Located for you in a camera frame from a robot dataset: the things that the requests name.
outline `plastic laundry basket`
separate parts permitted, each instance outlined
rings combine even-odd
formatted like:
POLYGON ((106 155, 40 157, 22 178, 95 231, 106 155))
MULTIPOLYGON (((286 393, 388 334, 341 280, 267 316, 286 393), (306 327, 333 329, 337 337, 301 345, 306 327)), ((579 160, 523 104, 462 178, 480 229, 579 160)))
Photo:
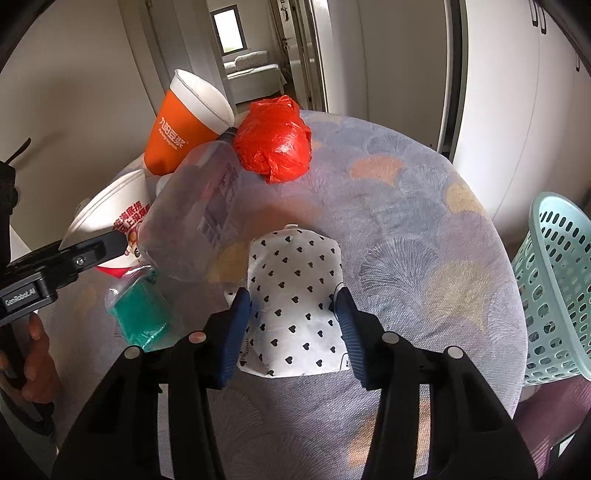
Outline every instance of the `plastic laundry basket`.
POLYGON ((538 195, 513 260, 528 335, 525 384, 591 380, 591 220, 555 193, 538 195))

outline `gray tablecloth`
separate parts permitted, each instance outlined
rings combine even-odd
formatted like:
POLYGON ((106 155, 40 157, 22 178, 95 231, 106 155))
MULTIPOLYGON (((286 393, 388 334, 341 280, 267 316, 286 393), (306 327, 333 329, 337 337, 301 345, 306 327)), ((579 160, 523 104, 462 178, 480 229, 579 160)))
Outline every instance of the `gray tablecloth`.
MULTIPOLYGON (((509 259, 473 193, 445 158, 401 134, 325 113, 302 117, 313 132, 310 172, 273 186, 245 173, 206 281, 177 299, 186 323, 199 327, 226 308, 212 292, 245 280, 252 238, 297 223, 340 244, 345 284, 361 310, 415 346, 461 346, 513 414, 527 354, 524 315, 509 259), (206 308, 196 311, 196 296, 206 308)), ((44 317, 64 385, 59 439, 125 347, 103 305, 110 282, 97 271, 82 275, 44 317)), ((229 479, 361 477, 379 392, 362 389, 351 371, 269 379, 236 370, 210 398, 229 479)), ((426 396, 419 443, 423 468, 426 396)))

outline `heart pattern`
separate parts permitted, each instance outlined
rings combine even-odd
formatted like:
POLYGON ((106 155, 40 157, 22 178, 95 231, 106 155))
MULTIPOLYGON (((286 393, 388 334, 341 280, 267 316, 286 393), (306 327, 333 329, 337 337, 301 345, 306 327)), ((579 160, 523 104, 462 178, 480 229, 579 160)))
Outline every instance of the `heart pattern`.
POLYGON ((263 377, 348 369, 340 328, 328 310, 342 281, 339 253, 334 240, 296 228, 251 243, 249 291, 253 305, 264 307, 252 309, 240 369, 263 377))

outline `barcode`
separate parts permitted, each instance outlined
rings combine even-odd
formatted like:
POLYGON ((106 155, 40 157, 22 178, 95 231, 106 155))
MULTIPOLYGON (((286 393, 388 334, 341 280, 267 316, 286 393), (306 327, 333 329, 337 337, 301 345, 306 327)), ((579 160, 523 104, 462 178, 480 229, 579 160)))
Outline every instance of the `barcode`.
POLYGON ((209 222, 205 217, 202 218, 201 233, 207 237, 207 240, 212 245, 212 247, 216 246, 217 232, 212 228, 211 225, 209 225, 209 222))

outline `door handle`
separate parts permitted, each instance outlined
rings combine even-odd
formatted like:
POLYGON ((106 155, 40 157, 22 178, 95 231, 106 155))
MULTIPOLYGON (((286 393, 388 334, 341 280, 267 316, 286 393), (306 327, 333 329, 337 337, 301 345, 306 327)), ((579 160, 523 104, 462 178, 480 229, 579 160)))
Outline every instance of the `door handle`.
POLYGON ((538 17, 538 6, 535 4, 534 0, 528 0, 530 4, 530 14, 531 14, 531 23, 534 27, 538 27, 540 23, 540 19, 538 17))
POLYGON ((546 23, 546 13, 542 7, 540 7, 540 13, 540 28, 542 30, 542 35, 546 35, 548 33, 548 24, 546 23))

